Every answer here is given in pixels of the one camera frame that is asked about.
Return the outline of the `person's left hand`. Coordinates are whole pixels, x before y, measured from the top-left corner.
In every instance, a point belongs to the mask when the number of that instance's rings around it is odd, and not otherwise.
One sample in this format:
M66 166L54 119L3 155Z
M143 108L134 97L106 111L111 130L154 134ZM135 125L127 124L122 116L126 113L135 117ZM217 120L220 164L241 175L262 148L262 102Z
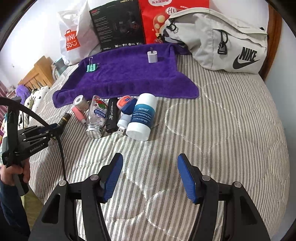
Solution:
M18 165L11 165L8 168L5 165L1 166L1 181L6 185L15 186L13 176L20 174L23 174L23 181L28 183L31 176L29 158L23 161L22 167Z

